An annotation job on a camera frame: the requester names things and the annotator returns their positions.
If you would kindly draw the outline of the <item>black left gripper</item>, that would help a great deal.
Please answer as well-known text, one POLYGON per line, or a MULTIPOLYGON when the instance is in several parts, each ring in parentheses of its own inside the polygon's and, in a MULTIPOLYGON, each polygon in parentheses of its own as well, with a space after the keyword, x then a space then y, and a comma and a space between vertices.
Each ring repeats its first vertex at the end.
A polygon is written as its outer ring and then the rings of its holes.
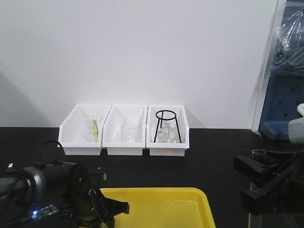
POLYGON ((71 206, 75 219, 80 227, 100 228, 112 226, 112 217, 129 214, 128 202, 106 198, 100 189, 95 187, 77 187, 71 190, 71 206))

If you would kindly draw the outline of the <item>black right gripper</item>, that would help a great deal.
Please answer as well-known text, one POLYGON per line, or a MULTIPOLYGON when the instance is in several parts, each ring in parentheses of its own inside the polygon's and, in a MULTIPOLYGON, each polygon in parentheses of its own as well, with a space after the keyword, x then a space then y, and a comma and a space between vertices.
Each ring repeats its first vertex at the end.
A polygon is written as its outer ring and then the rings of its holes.
POLYGON ((274 178, 272 173, 279 163, 278 158, 266 154, 235 156, 234 169, 248 177, 253 184, 251 189, 241 191, 241 207, 254 216, 267 213, 303 213, 304 154, 296 155, 292 159, 292 171, 287 176, 279 174, 274 178))

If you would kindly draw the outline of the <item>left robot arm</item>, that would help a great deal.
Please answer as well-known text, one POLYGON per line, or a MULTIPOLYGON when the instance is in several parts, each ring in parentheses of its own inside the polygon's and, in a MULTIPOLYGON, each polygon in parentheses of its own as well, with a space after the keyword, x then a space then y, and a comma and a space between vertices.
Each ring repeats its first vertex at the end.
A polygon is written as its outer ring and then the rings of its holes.
POLYGON ((53 161, 9 167, 0 179, 0 218, 14 227, 39 220, 46 211, 74 219, 80 227, 106 224, 113 228, 115 216, 129 214, 130 205, 105 197, 91 182, 88 168, 79 163, 53 161), (24 217, 32 205, 57 197, 64 200, 66 208, 48 206, 24 217))

